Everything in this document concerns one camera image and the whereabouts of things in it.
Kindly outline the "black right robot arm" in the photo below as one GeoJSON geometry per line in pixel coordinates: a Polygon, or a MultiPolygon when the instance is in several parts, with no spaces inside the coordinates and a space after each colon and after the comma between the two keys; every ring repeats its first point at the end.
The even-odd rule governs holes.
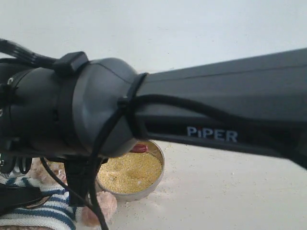
{"type": "Polygon", "coordinates": [[[118,58],[55,59],[2,48],[0,173],[62,162],[83,206],[98,167],[139,140],[288,159],[307,166],[307,51],[138,73],[118,58]]]}

